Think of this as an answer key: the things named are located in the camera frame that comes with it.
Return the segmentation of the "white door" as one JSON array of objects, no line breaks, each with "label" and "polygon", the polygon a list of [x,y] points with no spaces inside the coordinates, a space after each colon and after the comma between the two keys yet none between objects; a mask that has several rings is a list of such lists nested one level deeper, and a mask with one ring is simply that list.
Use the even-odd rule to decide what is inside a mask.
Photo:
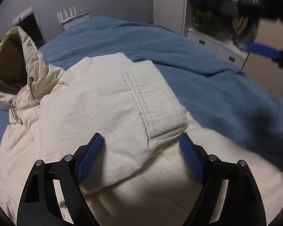
[{"label": "white door", "polygon": [[187,0],[153,0],[154,25],[182,35],[186,11]]}]

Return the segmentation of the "cream hooded puffer jacket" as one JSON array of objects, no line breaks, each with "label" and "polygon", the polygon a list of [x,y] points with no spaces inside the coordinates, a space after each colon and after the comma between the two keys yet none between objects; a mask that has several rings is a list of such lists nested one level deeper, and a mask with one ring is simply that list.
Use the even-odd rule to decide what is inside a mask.
[{"label": "cream hooded puffer jacket", "polygon": [[95,133],[104,147],[80,190],[101,225],[182,225],[201,190],[179,148],[187,133],[222,160],[247,161],[268,222],[283,207],[283,172],[202,127],[152,61],[122,53],[86,57],[68,70],[45,62],[20,27],[0,43],[0,103],[9,124],[0,144],[0,206],[16,222],[37,160],[57,162]]}]

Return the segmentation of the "blue fleece bed blanket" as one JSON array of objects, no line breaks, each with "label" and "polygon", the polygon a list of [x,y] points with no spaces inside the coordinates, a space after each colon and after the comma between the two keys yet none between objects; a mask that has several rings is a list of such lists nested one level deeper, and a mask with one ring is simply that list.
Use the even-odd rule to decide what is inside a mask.
[{"label": "blue fleece bed blanket", "polygon": [[63,69],[85,57],[114,53],[133,62],[151,60],[198,123],[283,171],[283,98],[183,36],[100,16],[63,32],[40,52]]}]

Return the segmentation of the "white drawer cabinet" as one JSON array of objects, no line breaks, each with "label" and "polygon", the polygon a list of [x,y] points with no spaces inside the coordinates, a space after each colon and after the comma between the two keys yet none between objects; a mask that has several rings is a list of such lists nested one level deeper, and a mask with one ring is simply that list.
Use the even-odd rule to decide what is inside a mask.
[{"label": "white drawer cabinet", "polygon": [[215,54],[218,58],[228,61],[239,69],[242,69],[246,63],[248,54],[239,50],[232,41],[219,41],[195,31],[193,27],[188,30],[188,39],[202,45],[203,48]]}]

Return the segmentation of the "pile of dark clothes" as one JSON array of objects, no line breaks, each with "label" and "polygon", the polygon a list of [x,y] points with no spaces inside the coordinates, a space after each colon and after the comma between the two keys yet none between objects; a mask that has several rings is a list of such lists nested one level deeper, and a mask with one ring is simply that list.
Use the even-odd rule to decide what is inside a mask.
[{"label": "pile of dark clothes", "polygon": [[239,50],[248,51],[255,39],[259,15],[254,5],[258,0],[189,0],[191,22],[200,32],[213,38],[232,42]]}]

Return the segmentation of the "black monitor screen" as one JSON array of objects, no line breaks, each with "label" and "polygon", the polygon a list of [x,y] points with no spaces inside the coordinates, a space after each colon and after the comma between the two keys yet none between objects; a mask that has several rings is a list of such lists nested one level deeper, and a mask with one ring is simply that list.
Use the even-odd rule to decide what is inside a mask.
[{"label": "black monitor screen", "polygon": [[19,26],[34,41],[37,48],[45,44],[32,10],[25,10],[12,21],[13,26]]}]

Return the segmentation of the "white box under router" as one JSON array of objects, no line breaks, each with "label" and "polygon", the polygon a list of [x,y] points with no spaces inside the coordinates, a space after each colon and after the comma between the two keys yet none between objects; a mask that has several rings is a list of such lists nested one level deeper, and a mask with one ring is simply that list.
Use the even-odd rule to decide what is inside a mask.
[{"label": "white box under router", "polygon": [[90,19],[89,15],[85,15],[83,17],[74,18],[74,19],[66,22],[65,24],[63,24],[63,29],[64,29],[64,31],[68,31],[74,25],[79,24],[81,22],[88,21],[89,19]]}]

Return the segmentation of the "white wifi router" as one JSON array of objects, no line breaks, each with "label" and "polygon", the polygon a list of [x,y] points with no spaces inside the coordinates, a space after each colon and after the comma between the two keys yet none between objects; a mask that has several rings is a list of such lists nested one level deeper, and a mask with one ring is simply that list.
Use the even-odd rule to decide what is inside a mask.
[{"label": "white wifi router", "polygon": [[75,15],[73,15],[73,16],[70,16],[70,17],[68,17],[68,18],[63,19],[62,12],[58,12],[58,13],[57,13],[58,20],[59,20],[59,22],[60,22],[61,24],[65,24],[65,23],[67,23],[67,22],[69,22],[69,21],[71,21],[71,20],[77,19],[77,18],[79,18],[79,17],[86,16],[86,15],[89,15],[89,13],[86,12],[86,13],[79,14],[79,15],[75,14]]}]

